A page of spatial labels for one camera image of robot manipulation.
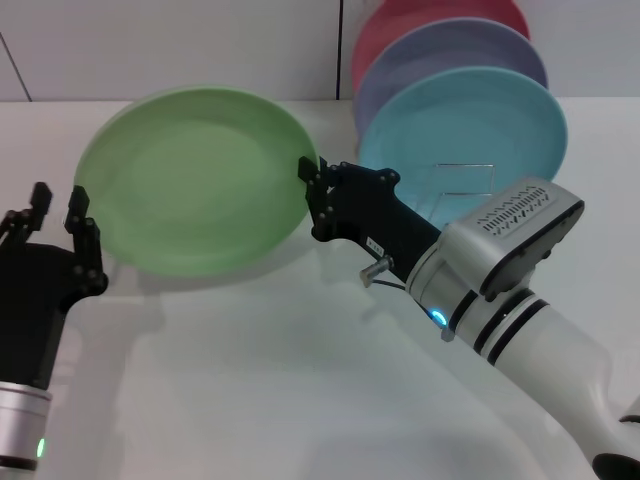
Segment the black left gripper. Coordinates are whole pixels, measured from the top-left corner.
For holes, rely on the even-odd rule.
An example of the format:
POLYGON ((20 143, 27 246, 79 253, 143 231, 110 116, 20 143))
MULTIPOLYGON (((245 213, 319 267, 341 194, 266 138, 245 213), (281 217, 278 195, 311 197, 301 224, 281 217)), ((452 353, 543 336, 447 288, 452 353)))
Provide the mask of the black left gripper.
POLYGON ((30 207, 9 210, 0 221, 0 381, 34 388, 50 385, 71 306, 103 294, 109 282, 101 232, 88 216, 90 199, 80 185, 73 187, 64 222, 74 253, 53 245, 25 245, 41 229, 51 200, 48 185, 36 182, 30 207))

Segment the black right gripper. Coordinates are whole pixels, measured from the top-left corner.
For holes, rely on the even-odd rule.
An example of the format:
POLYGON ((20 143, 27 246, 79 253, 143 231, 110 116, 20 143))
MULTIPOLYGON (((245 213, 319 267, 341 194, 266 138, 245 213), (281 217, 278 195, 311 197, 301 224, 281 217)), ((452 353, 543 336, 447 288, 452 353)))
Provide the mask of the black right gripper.
POLYGON ((302 156, 298 178, 305 184, 315 239, 345 239, 377 260, 388 257, 390 272, 403 282, 440 235, 396 197, 394 188, 401 177, 393 169, 329 164, 324 158, 316 162, 302 156))

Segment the green round plate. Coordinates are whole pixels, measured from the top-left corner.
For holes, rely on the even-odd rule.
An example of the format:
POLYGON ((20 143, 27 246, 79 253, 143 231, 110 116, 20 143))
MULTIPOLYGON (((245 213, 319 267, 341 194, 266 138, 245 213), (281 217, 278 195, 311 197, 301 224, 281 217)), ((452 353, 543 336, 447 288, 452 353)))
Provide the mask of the green round plate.
POLYGON ((270 253, 308 212, 301 159, 318 162, 300 122, 253 93, 213 85, 139 99, 93 136, 74 181, 103 248, 168 276, 216 276, 270 253))

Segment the light blue round plate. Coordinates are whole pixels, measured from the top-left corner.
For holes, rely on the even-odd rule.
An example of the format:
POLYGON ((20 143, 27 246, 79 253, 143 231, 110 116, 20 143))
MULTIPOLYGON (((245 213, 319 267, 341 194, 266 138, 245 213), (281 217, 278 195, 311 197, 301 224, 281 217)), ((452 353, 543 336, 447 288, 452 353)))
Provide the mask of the light blue round plate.
POLYGON ((527 177, 553 179, 567 144, 564 113, 547 88, 511 70, 465 67, 389 100, 360 138, 358 161, 395 170, 396 196, 421 215, 416 207, 436 164, 494 164, 495 195, 527 177))

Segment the red round plate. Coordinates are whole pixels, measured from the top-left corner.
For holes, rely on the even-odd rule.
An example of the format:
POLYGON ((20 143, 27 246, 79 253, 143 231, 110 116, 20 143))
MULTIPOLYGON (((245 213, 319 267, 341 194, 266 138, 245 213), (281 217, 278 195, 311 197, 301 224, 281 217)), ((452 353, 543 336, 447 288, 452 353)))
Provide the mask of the red round plate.
POLYGON ((457 17, 479 17, 502 23, 527 39, 525 17, 514 0, 384 0, 362 27, 351 59, 356 91, 374 60, 391 43, 421 26, 457 17))

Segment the purple round plate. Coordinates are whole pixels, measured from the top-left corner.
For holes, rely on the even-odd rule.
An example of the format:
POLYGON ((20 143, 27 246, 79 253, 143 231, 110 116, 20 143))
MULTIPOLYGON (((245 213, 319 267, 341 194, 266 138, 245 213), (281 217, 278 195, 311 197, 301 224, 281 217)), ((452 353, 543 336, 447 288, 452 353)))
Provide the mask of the purple round plate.
POLYGON ((513 28, 479 17, 437 21, 392 42, 366 69, 353 100, 357 134, 363 136, 379 110, 405 88, 471 66, 510 69, 548 85, 541 56, 513 28))

